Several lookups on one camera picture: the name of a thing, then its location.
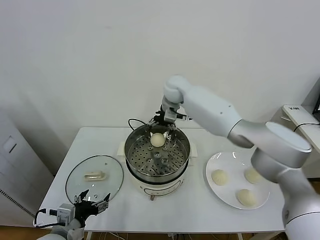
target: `cable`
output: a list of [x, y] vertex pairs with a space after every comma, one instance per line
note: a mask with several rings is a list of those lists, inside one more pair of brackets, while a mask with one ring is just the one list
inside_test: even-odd
[[139, 120], [139, 119], [129, 118], [129, 119], [128, 119], [128, 125], [129, 125], [129, 127], [132, 129], [132, 131], [135, 130], [135, 129], [131, 126], [130, 121], [137, 121], [137, 122], [139, 122], [139, 123], [145, 124], [143, 121], [141, 121], [141, 120]]
[[302, 125], [320, 125], [320, 123], [301, 123], [301, 124], [299, 124], [298, 126], [295, 127], [293, 132], [295, 132]]
[[65, 227], [66, 225], [63, 222], [55, 222], [55, 223], [50, 223], [47, 225], [41, 225], [41, 226], [35, 226], [37, 229], [42, 229], [42, 228], [47, 228], [47, 227], [52, 227], [52, 226], [63, 226]]
[[43, 213], [45, 214], [47, 212], [47, 210], [45, 208], [42, 208], [40, 210], [38, 210], [36, 213], [35, 213], [35, 216], [34, 216], [34, 225], [37, 226], [37, 217], [38, 217], [38, 214], [39, 213]]
[[114, 233], [110, 232], [110, 234], [111, 234], [111, 235], [113, 235], [113, 236], [115, 236], [115, 237], [117, 237], [117, 238], [118, 238], [118, 240], [119, 240], [119, 239], [121, 239], [121, 240], [125, 240], [123, 237], [119, 236], [119, 234], [118, 234], [117, 232], [116, 232], [116, 234], [114, 234]]
[[212, 237], [215, 239], [215, 240], [219, 240], [219, 238], [217, 238], [215, 235], [213, 235], [212, 233], [211, 233], [211, 235], [212, 235]]

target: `white table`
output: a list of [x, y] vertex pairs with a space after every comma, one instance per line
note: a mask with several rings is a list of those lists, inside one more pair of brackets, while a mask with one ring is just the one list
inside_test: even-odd
[[[90, 216], [85, 230], [93, 232], [129, 233], [256, 233], [283, 232], [284, 198], [277, 184], [264, 206], [255, 210], [233, 208], [218, 199], [205, 182], [203, 172], [208, 159], [218, 152], [245, 152], [248, 161], [252, 149], [242, 149], [227, 139], [213, 136], [204, 129], [183, 129], [197, 147], [198, 158], [186, 170], [183, 185], [174, 193], [155, 198], [136, 190], [123, 159], [117, 156], [120, 142], [125, 141], [129, 128], [83, 127], [67, 153], [41, 208], [56, 209], [69, 203], [65, 193], [66, 179], [71, 170], [93, 155], [110, 155], [120, 160], [123, 184], [110, 201], [109, 208], [98, 216]], [[38, 222], [49, 224], [56, 217], [40, 214]]]

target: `table leg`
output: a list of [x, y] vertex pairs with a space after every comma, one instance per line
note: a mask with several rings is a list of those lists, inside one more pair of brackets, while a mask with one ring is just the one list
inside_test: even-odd
[[86, 235], [85, 240], [90, 240], [92, 235], [92, 231], [88, 231], [88, 234]]
[[251, 237], [250, 240], [270, 240], [280, 233], [281, 233], [281, 231], [261, 232], [261, 233], [257, 233], [253, 237]]

